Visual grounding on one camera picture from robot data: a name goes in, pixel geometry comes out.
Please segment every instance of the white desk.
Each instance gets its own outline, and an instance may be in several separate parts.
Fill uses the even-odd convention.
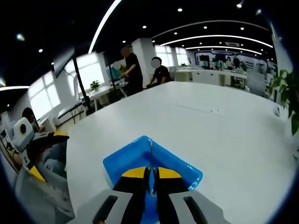
[[[189,79],[192,78],[192,81],[195,83],[204,83],[204,84],[215,84],[215,85],[230,85],[230,77],[238,77],[247,79],[247,76],[244,74],[238,74],[234,71],[229,70],[207,70],[201,68],[178,68],[177,73],[179,76],[184,74],[189,74],[189,77],[176,77],[176,80],[189,82]]]
[[[111,187],[103,159],[147,135],[203,172],[196,190],[219,205],[232,224],[266,223],[296,170],[285,122],[273,106],[244,91],[170,82],[86,117],[71,127],[67,144],[75,213]]]
[[[126,96],[126,93],[122,89],[124,86],[125,86],[125,82],[122,82],[122,83],[119,83],[119,85],[116,85],[115,87],[116,87],[116,89],[120,89],[121,92]],[[111,90],[113,90],[112,85],[104,85],[104,86],[99,87],[97,91],[91,91],[91,92],[87,93],[87,95],[91,99],[93,99],[94,107],[95,107],[96,111],[98,110],[98,105],[97,105],[96,99],[109,93]]]

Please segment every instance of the man in black shirt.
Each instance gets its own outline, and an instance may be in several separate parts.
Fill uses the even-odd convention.
[[[161,65],[162,59],[159,57],[153,57],[151,61],[152,67],[154,67],[156,70],[150,83],[146,86],[147,89],[170,81],[168,69]]]
[[[126,59],[128,70],[124,73],[124,76],[128,78],[128,96],[131,96],[143,90],[143,76],[137,56],[130,52],[128,47],[121,49],[121,55]]]

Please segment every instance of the person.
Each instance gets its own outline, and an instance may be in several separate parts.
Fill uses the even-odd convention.
[[[167,83],[171,80],[168,69],[162,65],[161,58],[153,57],[151,61],[152,67],[154,67],[156,70],[150,83],[146,86],[147,89],[157,85],[161,85],[163,83]]]
[[[123,76],[128,78],[128,96],[132,96],[135,93],[143,91],[143,76],[141,73],[141,68],[137,59],[137,56],[130,52],[128,47],[121,49],[121,55],[125,57],[127,64],[127,71]]]
[[[233,62],[231,61],[230,57],[228,57],[228,59],[226,61],[226,66],[227,66],[228,70],[233,70],[233,68],[234,68]]]
[[[36,132],[42,133],[42,132],[45,131],[45,127],[38,125],[38,123],[36,121],[36,118],[34,116],[34,113],[33,113],[33,111],[32,111],[31,108],[26,107],[23,110],[22,117],[23,118],[27,118],[27,120],[29,121],[29,123],[32,125],[32,128],[33,128],[33,130],[34,130],[35,133]]]
[[[234,57],[234,65],[236,69],[240,68],[240,60],[237,57]]]
[[[44,127],[38,126],[33,111],[29,107],[23,110],[22,116],[31,123],[35,133],[45,131]],[[50,166],[54,173],[66,178],[64,170],[66,165],[66,143],[67,141],[49,148],[42,148],[36,162],[41,163],[43,166]],[[14,151],[12,157],[17,164],[22,165],[22,158],[18,152]]]

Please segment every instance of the window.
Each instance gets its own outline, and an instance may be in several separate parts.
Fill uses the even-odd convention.
[[[178,58],[178,65],[186,64],[188,65],[188,57],[187,52],[184,48],[176,48],[177,58]]]
[[[33,83],[29,87],[28,94],[36,119],[40,119],[60,104],[52,72],[47,73]]]
[[[173,66],[171,48],[169,46],[155,45],[155,49],[157,57],[162,59],[162,65],[166,67]]]
[[[85,90],[90,88],[90,83],[98,80],[100,83],[104,83],[104,78],[101,70],[101,66],[96,53],[83,55],[77,58],[78,68],[80,72],[80,77]],[[74,77],[76,76],[76,71],[74,67],[74,62],[70,61],[65,70],[69,73],[67,80],[69,88],[71,90],[72,96],[75,95],[74,92]]]

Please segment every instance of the black metal stand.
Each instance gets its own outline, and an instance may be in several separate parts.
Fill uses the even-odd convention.
[[[86,103],[86,106],[87,106],[86,115],[88,116],[89,114],[92,114],[94,112],[94,109],[91,108],[91,106],[90,106],[90,98],[87,97],[86,92],[84,90],[84,87],[83,87],[83,84],[82,84],[82,80],[81,80],[81,76],[80,76],[80,73],[79,73],[79,68],[78,68],[77,60],[76,60],[75,56],[73,57],[73,61],[74,61],[75,71],[76,71],[76,73],[78,75],[78,82],[79,82],[80,89],[81,89],[82,94],[83,94],[83,99],[84,99],[84,101]]]

